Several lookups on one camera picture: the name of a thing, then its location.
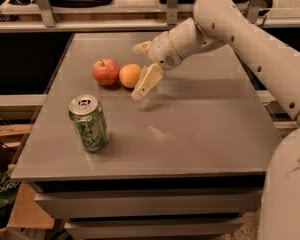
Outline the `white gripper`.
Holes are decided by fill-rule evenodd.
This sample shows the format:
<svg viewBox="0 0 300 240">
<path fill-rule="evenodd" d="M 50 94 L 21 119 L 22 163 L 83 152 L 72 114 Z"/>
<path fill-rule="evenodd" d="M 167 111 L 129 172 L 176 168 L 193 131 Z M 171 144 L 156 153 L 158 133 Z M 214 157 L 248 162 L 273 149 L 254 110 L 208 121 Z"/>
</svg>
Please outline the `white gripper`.
<svg viewBox="0 0 300 240">
<path fill-rule="evenodd" d="M 134 100 L 145 97 L 162 79 L 164 70 L 170 71 L 183 61 L 173 48 L 168 31 L 161 33 L 152 41 L 135 45 L 132 50 L 136 55 L 148 54 L 151 62 L 156 63 L 142 68 L 139 81 L 132 92 Z"/>
</svg>

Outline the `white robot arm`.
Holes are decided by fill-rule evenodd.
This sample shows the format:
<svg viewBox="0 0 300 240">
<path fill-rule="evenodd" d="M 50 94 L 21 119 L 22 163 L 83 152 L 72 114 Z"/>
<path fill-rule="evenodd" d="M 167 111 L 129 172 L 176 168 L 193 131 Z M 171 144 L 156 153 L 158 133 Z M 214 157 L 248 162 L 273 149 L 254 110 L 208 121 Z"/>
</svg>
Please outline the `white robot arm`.
<svg viewBox="0 0 300 240">
<path fill-rule="evenodd" d="M 151 64 L 142 70 L 132 97 L 146 96 L 165 71 L 187 57 L 223 45 L 248 68 L 250 82 L 264 87 L 297 123 L 271 157 L 257 240 L 300 240 L 300 52 L 251 23 L 232 0 L 197 0 L 191 18 L 133 47 Z"/>
</svg>

